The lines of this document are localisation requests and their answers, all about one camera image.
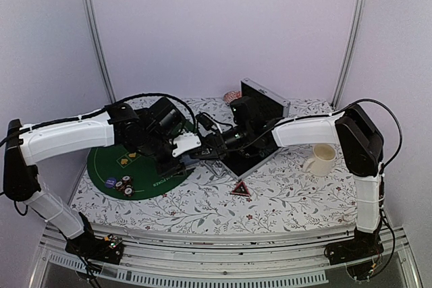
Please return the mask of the blue playing card deck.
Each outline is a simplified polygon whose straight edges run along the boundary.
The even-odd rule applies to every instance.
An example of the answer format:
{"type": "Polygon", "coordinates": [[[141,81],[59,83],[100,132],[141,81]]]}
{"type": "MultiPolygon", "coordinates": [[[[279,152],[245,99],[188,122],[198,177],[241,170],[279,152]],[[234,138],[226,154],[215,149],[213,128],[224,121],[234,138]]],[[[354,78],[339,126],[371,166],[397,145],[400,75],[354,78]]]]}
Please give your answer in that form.
{"type": "Polygon", "coordinates": [[[200,159],[191,157],[189,154],[183,154],[180,158],[180,162],[185,166],[185,168],[194,168],[200,163],[200,159]]]}

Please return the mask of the green and red chip stack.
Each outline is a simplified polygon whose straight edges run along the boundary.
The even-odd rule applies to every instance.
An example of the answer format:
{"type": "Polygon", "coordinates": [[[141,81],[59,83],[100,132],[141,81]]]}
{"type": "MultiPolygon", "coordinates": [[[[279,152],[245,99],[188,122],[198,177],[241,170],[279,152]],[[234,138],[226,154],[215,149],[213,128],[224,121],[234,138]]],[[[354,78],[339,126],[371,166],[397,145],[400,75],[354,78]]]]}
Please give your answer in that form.
{"type": "Polygon", "coordinates": [[[132,197],[134,195],[133,178],[129,175],[123,176],[115,183],[114,189],[125,197],[132,197]]]}

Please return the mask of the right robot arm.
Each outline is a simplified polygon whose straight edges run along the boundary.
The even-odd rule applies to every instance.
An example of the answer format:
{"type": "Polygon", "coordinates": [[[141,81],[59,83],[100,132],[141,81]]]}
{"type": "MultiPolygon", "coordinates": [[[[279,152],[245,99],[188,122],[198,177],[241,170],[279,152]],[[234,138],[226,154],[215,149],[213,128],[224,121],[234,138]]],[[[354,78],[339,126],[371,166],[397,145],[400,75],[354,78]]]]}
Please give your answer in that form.
{"type": "Polygon", "coordinates": [[[379,243],[383,224],[384,138],[357,100],[340,111],[297,118],[274,116],[251,96],[233,100],[229,107],[235,126],[213,131],[202,113],[197,119],[209,132],[191,152],[200,160],[244,159],[266,150],[312,144],[315,148],[338,145],[356,185],[357,217],[354,239],[344,244],[354,258],[364,258],[379,243]]]}

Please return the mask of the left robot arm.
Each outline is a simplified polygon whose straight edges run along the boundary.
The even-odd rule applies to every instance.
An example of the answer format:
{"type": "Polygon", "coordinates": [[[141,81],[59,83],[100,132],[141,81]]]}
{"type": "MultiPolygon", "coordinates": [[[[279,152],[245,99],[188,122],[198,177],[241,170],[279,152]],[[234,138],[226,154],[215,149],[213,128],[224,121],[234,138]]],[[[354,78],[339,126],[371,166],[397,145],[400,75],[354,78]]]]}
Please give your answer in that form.
{"type": "Polygon", "coordinates": [[[55,225],[86,257],[96,256],[100,245],[113,248],[108,239],[95,237],[85,216],[42,185],[36,164],[87,148],[122,145],[131,153],[153,157],[162,173],[175,171],[180,166],[178,158],[198,148],[201,141],[194,131],[184,130],[185,118],[174,101],[166,95],[147,109],[135,110],[121,100],[92,113],[36,125],[10,121],[7,137],[1,141],[3,193],[55,225]]]}

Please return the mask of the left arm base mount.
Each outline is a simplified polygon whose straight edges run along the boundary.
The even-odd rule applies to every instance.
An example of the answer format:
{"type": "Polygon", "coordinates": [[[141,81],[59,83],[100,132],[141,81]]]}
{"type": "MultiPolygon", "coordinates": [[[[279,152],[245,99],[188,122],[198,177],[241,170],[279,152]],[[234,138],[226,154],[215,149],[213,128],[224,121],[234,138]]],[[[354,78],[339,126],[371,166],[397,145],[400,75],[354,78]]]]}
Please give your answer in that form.
{"type": "Polygon", "coordinates": [[[75,239],[67,239],[65,251],[83,259],[119,265],[124,244],[122,238],[113,234],[98,238],[93,233],[85,232],[75,239]]]}

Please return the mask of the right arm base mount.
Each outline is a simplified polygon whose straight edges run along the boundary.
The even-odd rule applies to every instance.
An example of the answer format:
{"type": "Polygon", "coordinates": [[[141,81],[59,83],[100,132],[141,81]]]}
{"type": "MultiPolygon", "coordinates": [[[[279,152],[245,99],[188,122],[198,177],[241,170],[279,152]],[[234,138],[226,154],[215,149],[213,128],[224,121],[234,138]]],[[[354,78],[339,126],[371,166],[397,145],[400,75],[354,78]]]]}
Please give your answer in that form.
{"type": "Polygon", "coordinates": [[[378,230],[373,233],[365,233],[355,229],[353,239],[327,244],[324,249],[324,256],[329,260],[330,265],[370,258],[367,262],[347,267],[348,274],[353,279],[360,281],[366,280],[374,274],[383,251],[378,230]]]}

